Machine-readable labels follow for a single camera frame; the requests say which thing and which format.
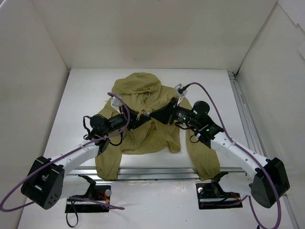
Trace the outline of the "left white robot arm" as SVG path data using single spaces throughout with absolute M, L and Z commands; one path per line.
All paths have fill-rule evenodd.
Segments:
M 91 128 L 76 149 L 52 158 L 38 157 L 21 187 L 21 193 L 45 210 L 60 199 L 93 201 L 96 182 L 86 175 L 70 173 L 84 162 L 101 155 L 110 137 L 121 135 L 124 130 L 134 130 L 150 121 L 150 117 L 121 108 L 118 115 L 107 119 L 101 114 L 88 118 Z

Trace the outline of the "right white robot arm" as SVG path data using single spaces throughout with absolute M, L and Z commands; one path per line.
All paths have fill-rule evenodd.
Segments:
M 150 117 L 165 125 L 172 125 L 175 121 L 186 125 L 199 142 L 235 161 L 252 178 L 252 182 L 247 184 L 250 195 L 262 207 L 272 207 L 289 190 L 286 169 L 280 159 L 259 155 L 227 136 L 208 115 L 208 103 L 197 101 L 192 109 L 186 109 L 179 106 L 178 101 L 172 98 L 165 107 L 153 111 Z

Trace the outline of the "silver zipper slider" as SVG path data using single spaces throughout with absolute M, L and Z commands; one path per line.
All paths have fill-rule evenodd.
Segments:
M 152 113 L 152 110 L 142 110 L 140 113 L 142 115 L 150 116 L 150 114 Z

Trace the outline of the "olive green hooded jacket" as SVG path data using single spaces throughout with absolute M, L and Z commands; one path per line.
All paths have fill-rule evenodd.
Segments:
M 132 73 L 115 81 L 112 93 L 119 94 L 122 100 L 134 111 L 152 112 L 167 105 L 177 96 L 172 87 L 162 85 L 151 73 Z M 181 151 L 180 129 L 174 125 L 163 125 L 152 119 L 132 131 L 110 138 L 111 144 L 95 158 L 97 175 L 103 179 L 117 179 L 122 155 L 142 155 L 167 148 L 170 153 Z M 201 180 L 207 180 L 220 173 L 220 163 L 214 150 L 201 143 L 191 143 L 191 130 L 186 130 L 186 148 Z

